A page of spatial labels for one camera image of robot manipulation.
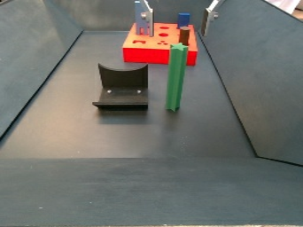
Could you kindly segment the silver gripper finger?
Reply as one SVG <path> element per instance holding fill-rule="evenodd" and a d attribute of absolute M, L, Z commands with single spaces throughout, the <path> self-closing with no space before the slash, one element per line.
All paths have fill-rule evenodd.
<path fill-rule="evenodd" d="M 215 10 L 218 8 L 221 0 L 214 0 L 210 6 L 205 9 L 205 18 L 203 18 L 203 25 L 202 25 L 202 34 L 207 36 L 207 30 L 210 27 L 210 23 L 215 17 Z"/>
<path fill-rule="evenodd" d="M 146 21 L 145 32 L 150 37 L 154 37 L 154 9 L 150 7 L 147 0 L 141 0 L 142 4 L 142 19 Z"/>

